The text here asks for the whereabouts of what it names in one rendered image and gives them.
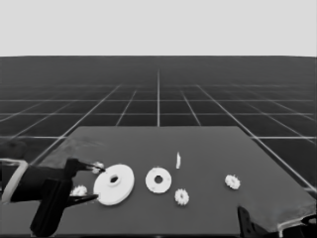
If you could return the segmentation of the large thick white disc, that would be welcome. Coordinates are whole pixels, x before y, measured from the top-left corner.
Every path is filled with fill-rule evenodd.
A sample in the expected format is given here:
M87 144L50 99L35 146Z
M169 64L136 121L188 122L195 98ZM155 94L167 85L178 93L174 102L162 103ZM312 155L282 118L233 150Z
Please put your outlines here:
M97 200L107 206L116 205L126 199L134 188L133 170L122 164L113 165L101 173L94 182L93 192Z

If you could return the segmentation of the white round gear carrier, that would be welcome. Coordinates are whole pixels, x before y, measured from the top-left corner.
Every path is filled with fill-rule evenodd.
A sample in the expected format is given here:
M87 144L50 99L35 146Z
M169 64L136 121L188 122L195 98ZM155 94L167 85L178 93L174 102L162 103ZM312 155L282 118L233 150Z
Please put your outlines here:
M156 182L156 177L161 177L161 182ZM152 168L146 175L146 186L153 193L165 193L171 187L172 179L168 170Z

